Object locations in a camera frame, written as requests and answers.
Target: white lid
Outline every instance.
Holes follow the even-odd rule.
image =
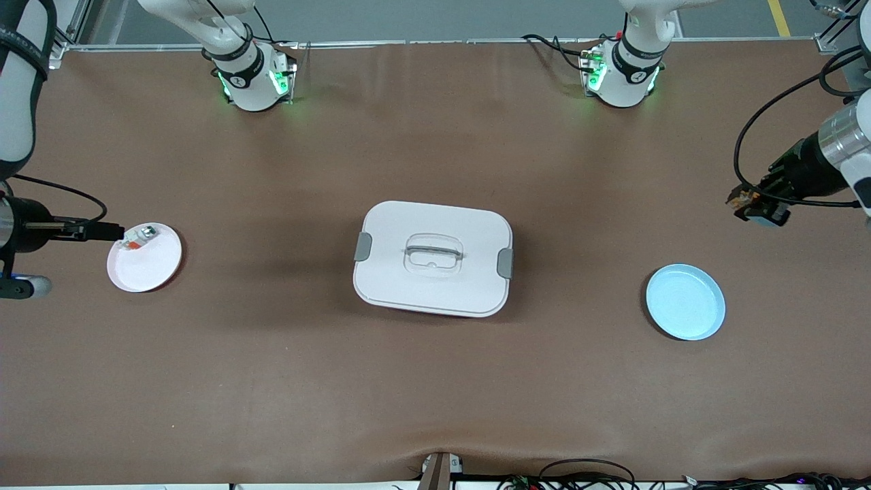
[[[386,201],[369,210],[362,231],[354,288],[367,303],[489,316],[508,299],[512,236],[499,214]]]
[[[160,223],[143,223],[131,229],[154,227],[158,234],[142,248],[129,250],[117,241],[106,259],[112,283],[130,293],[144,293],[169,281],[181,264],[181,239],[174,229]]]
[[[666,333],[683,340],[708,338],[726,318],[726,299],[704,270],[675,263],[647,283],[647,310]]]

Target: silver metal cylinder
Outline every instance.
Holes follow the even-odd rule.
[[[841,162],[871,145],[859,127],[856,107],[856,104],[844,107],[820,126],[820,150],[835,168],[840,168]]]
[[[0,199],[0,248],[4,247],[12,238],[14,229],[15,216],[12,214],[12,208],[5,198]]]

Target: gray latch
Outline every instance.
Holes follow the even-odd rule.
[[[514,250],[503,248],[499,250],[496,259],[496,273],[505,279],[510,279],[514,274]]]
[[[372,235],[361,231],[357,236],[357,250],[354,252],[354,262],[363,262],[372,252]]]

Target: white plate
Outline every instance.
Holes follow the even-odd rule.
[[[704,270],[676,263],[658,270],[647,283],[647,310],[666,333],[701,340],[726,319],[726,299]]]
[[[142,248],[128,250],[115,242],[106,260],[112,283],[130,293],[157,289],[169,281],[181,264],[181,238],[174,229],[160,223],[143,223],[132,229],[154,227],[158,235]]]

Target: white container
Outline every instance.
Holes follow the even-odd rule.
[[[376,306],[490,316],[508,299],[511,226],[480,209],[386,201],[366,214],[354,289]]]

